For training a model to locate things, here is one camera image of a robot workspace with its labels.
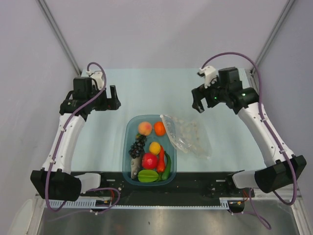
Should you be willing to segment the orange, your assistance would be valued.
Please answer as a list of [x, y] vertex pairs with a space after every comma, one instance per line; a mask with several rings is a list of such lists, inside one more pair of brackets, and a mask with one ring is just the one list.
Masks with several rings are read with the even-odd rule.
[[166, 134], [166, 129], [162, 121], [154, 124], [154, 131], [157, 136], [164, 136]]

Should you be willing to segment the red chili pepper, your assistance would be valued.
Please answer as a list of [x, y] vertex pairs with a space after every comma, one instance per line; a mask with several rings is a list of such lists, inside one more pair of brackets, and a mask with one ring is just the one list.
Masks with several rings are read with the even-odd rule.
[[162, 173], [165, 171], [165, 160], [164, 160], [164, 156], [165, 156], [165, 153], [164, 153], [164, 149], [162, 146], [160, 146], [160, 152], [158, 154], [158, 164], [157, 164], [157, 167], [156, 167], [156, 171], [158, 173]]

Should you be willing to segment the grey toy fish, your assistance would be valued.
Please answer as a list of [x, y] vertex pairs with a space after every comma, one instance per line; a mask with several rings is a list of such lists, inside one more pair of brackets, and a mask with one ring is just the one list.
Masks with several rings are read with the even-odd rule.
[[141, 169], [142, 157], [131, 159], [131, 179], [135, 179]]

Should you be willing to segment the green star fruit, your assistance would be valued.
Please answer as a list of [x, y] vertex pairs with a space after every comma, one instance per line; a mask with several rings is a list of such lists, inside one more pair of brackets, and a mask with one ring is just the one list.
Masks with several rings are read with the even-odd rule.
[[144, 169], [139, 171], [137, 178], [142, 183], [151, 183], [159, 178], [159, 174], [154, 170]]

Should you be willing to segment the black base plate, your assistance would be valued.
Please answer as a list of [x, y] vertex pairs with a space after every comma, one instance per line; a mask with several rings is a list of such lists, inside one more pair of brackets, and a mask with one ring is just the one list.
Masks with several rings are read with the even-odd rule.
[[248, 188], [231, 189], [229, 172], [178, 172], [161, 186], [139, 186], [129, 183], [122, 172], [100, 172], [100, 187], [111, 187], [121, 193], [120, 206], [216, 206], [220, 198], [242, 200]]

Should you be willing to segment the peach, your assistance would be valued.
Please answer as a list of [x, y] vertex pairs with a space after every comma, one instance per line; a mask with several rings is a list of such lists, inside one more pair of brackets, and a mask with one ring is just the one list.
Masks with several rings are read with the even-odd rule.
[[139, 134], [144, 135], [144, 136], [150, 135], [152, 132], [152, 129], [153, 129], [152, 125], [147, 121], [141, 122], [138, 125]]

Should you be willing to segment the clear zip top bag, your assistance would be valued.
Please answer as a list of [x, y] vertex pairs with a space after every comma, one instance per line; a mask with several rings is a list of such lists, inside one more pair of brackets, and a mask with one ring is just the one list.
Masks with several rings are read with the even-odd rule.
[[200, 159], [209, 159], [212, 147], [207, 131], [197, 120], [160, 115], [166, 134], [174, 148]]

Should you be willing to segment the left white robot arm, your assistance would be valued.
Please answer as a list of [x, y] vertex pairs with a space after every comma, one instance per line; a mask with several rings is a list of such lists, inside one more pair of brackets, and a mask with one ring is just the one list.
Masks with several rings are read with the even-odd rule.
[[43, 199], [76, 201], [89, 190], [99, 196], [108, 190], [108, 183], [98, 173], [71, 174], [74, 149], [88, 115], [121, 106], [116, 87], [109, 86], [111, 96], [108, 97], [106, 90], [100, 89], [100, 83], [91, 77], [74, 78], [73, 90], [60, 105], [59, 126], [50, 153], [41, 169], [32, 171], [30, 176]]

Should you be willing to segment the red apple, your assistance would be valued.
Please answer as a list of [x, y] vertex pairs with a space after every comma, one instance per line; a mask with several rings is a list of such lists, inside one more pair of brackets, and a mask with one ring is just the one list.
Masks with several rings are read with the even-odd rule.
[[145, 153], [142, 158], [142, 167], [144, 169], [152, 170], [157, 167], [158, 158], [152, 153]]

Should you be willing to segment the green cucumber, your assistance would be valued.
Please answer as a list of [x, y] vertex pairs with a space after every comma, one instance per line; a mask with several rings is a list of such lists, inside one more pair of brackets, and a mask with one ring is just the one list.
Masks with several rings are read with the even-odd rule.
[[165, 156], [166, 156], [167, 163], [166, 163], [165, 170], [161, 176], [161, 179], [163, 181], [166, 181], [169, 178], [169, 174], [171, 171], [171, 165], [172, 165], [171, 157], [169, 156], [169, 154], [167, 152], [165, 152]]

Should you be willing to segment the dark grape bunch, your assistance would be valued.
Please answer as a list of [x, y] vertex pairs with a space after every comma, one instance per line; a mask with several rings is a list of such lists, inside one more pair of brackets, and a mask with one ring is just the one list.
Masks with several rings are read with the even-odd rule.
[[144, 146], [146, 144], [147, 137], [142, 134], [137, 134], [134, 143], [131, 145], [129, 150], [129, 155], [135, 159], [140, 157], [144, 151]]

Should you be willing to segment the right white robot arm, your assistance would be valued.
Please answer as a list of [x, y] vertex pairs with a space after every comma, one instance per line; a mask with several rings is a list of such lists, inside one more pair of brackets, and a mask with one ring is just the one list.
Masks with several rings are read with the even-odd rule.
[[230, 175], [225, 190], [238, 196], [244, 188], [259, 188], [264, 193], [296, 183], [307, 162], [296, 156], [283, 142], [266, 115], [259, 95], [252, 87], [243, 88], [239, 70], [235, 67], [216, 70], [206, 66], [198, 71], [204, 84], [192, 90], [192, 107], [204, 112], [202, 99], [213, 108], [224, 103], [247, 126], [264, 159], [265, 168], [238, 171]]

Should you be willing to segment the right aluminium frame post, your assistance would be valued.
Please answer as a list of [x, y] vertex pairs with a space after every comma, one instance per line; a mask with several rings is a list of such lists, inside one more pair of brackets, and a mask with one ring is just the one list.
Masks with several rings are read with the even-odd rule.
[[262, 46], [260, 53], [257, 56], [257, 59], [255, 61], [255, 65], [258, 68], [260, 68], [262, 61], [265, 59], [266, 55], [268, 54], [271, 45], [273, 44], [274, 40], [278, 36], [278, 33], [279, 33], [281, 27], [283, 26], [283, 24], [287, 20], [289, 14], [290, 14], [290, 12], [291, 12], [291, 10], [294, 7], [296, 2], [297, 2], [296, 0], [288, 0], [286, 2], [286, 4], [284, 5], [281, 13], [279, 14], [276, 22], [274, 23], [274, 26], [272, 27], [272, 29], [269, 33], [269, 36], [267, 37], [264, 45]]

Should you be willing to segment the blue transparent plastic bin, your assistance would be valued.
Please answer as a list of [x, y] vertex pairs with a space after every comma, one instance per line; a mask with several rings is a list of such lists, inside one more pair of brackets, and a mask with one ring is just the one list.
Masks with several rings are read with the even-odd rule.
[[161, 186], [171, 182], [177, 171], [177, 151], [167, 134], [159, 136], [153, 130], [148, 136], [139, 133], [141, 123], [154, 125], [159, 115], [132, 118], [126, 127], [123, 147], [122, 174], [135, 186]]

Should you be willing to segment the aluminium frame post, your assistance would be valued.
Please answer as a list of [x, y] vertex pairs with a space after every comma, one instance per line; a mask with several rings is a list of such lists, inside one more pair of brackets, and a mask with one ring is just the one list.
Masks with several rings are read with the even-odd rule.
[[278, 36], [278, 33], [279, 33], [281, 27], [283, 26], [283, 24], [287, 20], [289, 14], [290, 14], [290, 12], [291, 12], [291, 10], [294, 7], [296, 2], [297, 2], [296, 0], [288, 0], [286, 2], [286, 4], [284, 5], [281, 13], [279, 14], [276, 22], [274, 23], [274, 26], [272, 27], [272, 29], [269, 33], [269, 36], [267, 37], [264, 45], [262, 46], [260, 53], [257, 56], [257, 59], [255, 61], [255, 65], [258, 68], [260, 68], [262, 61], [265, 59], [266, 55], [268, 54], [271, 45], [273, 44], [274, 40]]
[[68, 43], [66, 42], [66, 39], [64, 38], [63, 33], [60, 30], [58, 23], [55, 20], [53, 14], [52, 14], [52, 11], [50, 10], [47, 2], [45, 0], [36, 0], [36, 3], [38, 5], [38, 7], [40, 8], [43, 16], [45, 17], [45, 19], [46, 19], [49, 27], [51, 28], [53, 34], [55, 35], [55, 37], [59, 43], [59, 46], [63, 50], [66, 58], [68, 59], [72, 68], [74, 69], [75, 73], [77, 75], [80, 75], [82, 70], [79, 68], [79, 65], [78, 65]]

